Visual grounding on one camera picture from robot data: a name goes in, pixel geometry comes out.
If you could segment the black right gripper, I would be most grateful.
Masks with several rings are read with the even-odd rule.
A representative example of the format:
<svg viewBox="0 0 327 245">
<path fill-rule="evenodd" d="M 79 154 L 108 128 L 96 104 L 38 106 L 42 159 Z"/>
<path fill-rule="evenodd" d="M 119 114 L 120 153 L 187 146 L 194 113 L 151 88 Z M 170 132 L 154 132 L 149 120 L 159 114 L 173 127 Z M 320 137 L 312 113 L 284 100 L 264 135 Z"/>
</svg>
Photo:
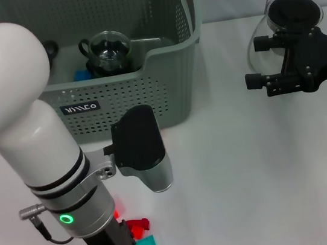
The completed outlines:
<svg viewBox="0 0 327 245">
<path fill-rule="evenodd" d="M 273 48 L 288 48 L 293 55 L 291 74 L 246 74 L 248 90 L 266 87 L 268 97 L 285 95 L 298 91 L 312 93 L 327 80 L 327 35 L 315 27 L 311 32 L 292 34 L 274 33 L 254 39 L 255 51 L 269 51 Z"/>
</svg>

